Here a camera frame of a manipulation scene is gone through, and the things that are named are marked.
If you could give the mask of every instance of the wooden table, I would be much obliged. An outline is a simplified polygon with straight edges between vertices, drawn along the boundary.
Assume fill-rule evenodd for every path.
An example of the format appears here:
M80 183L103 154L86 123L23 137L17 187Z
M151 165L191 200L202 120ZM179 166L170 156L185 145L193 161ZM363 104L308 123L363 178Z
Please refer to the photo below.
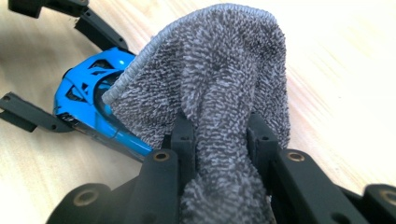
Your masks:
M138 53L166 24L221 1L92 1ZM396 186L396 1L233 1L272 12L287 37L290 148L310 154L331 180L361 193ZM39 20L0 3L0 93L51 111L64 72L100 50L75 19ZM140 163L73 132L27 133L0 120L0 222L43 223L71 189L115 188Z

